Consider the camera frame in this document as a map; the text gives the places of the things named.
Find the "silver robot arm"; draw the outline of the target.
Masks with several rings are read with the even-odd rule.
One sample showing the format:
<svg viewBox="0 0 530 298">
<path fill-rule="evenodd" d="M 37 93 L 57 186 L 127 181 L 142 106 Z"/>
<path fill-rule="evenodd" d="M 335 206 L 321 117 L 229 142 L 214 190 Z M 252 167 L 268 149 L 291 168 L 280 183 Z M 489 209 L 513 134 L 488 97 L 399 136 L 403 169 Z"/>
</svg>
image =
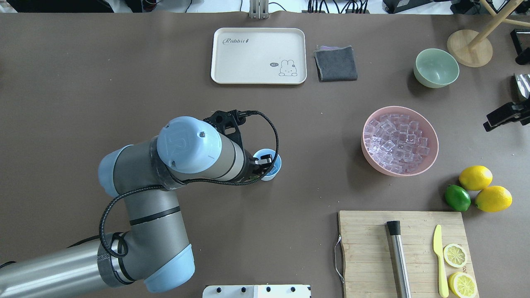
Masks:
<svg viewBox="0 0 530 298">
<path fill-rule="evenodd" d="M 181 116 L 151 141 L 105 156 L 98 175 L 112 201 L 98 235 L 47 256 L 1 266 L 2 298 L 70 298 L 142 280 L 152 293 L 181 286 L 195 273 L 193 249 L 176 189 L 196 182 L 249 185 L 276 156 L 254 158 L 239 127 L 257 111 Z"/>
</svg>

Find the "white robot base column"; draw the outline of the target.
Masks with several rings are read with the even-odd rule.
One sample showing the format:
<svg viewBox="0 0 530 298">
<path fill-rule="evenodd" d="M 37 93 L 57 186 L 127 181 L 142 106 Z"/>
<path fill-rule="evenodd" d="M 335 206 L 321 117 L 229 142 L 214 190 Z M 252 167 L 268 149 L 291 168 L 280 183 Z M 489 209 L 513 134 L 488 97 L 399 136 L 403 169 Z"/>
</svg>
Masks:
<svg viewBox="0 0 530 298">
<path fill-rule="evenodd" d="M 310 285 L 261 284 L 261 285 L 210 285 L 202 293 L 203 298 L 311 298 Z"/>
</svg>

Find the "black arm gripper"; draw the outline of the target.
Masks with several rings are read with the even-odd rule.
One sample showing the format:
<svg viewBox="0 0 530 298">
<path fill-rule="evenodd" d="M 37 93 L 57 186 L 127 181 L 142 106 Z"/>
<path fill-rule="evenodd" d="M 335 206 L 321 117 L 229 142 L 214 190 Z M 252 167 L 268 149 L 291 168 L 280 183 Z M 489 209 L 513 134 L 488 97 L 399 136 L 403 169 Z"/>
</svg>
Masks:
<svg viewBox="0 0 530 298">
<path fill-rule="evenodd" d="M 265 160 L 254 158 L 247 150 L 243 150 L 244 163 L 242 168 L 242 179 L 240 183 L 250 183 L 265 175 Z"/>
</svg>

